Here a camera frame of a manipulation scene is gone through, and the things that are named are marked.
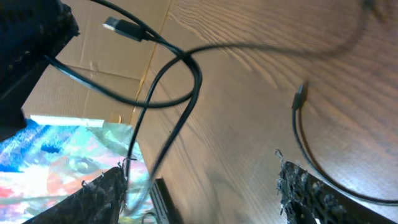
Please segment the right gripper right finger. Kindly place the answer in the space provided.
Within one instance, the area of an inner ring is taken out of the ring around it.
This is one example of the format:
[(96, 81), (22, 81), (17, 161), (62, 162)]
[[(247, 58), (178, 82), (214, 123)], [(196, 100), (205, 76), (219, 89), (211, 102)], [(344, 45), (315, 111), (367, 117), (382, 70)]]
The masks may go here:
[(319, 224), (394, 224), (394, 222), (339, 193), (293, 162), (284, 161), (277, 191), (282, 194), (281, 212), (288, 223)]

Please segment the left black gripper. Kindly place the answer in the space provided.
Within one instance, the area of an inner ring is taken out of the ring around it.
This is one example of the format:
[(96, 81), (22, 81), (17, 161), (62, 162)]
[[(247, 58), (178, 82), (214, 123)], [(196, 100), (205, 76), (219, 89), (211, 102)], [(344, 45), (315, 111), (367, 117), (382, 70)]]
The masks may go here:
[(59, 0), (1, 0), (1, 136), (27, 126), (22, 106), (56, 56), (78, 35), (70, 6)]

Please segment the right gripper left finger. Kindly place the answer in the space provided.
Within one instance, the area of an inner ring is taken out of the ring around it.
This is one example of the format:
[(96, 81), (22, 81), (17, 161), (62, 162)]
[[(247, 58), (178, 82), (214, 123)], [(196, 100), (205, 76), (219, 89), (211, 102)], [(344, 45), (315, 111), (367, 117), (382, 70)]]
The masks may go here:
[(124, 169), (113, 167), (24, 224), (118, 224), (126, 190)]

